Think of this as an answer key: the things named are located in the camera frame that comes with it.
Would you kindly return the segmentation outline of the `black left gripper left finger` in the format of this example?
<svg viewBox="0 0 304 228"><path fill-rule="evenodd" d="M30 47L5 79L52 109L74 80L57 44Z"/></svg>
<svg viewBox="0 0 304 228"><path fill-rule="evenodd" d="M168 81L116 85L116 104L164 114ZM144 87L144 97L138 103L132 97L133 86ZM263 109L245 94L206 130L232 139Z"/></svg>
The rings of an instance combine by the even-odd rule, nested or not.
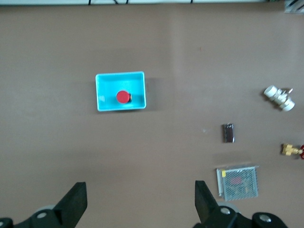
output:
<svg viewBox="0 0 304 228"><path fill-rule="evenodd" d="M52 209L43 209L25 221L14 224L11 218L1 218L2 228L74 228L87 209L85 182L77 182Z"/></svg>

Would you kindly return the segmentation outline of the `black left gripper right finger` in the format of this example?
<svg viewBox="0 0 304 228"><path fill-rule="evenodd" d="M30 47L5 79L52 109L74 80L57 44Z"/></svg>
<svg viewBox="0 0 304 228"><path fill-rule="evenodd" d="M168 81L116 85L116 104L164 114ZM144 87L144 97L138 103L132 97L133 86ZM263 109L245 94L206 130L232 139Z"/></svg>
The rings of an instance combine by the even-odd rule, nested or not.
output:
<svg viewBox="0 0 304 228"><path fill-rule="evenodd" d="M256 212L246 218L229 206L220 206L203 180L195 181L195 207L200 223L196 228L286 228L276 215Z"/></svg>

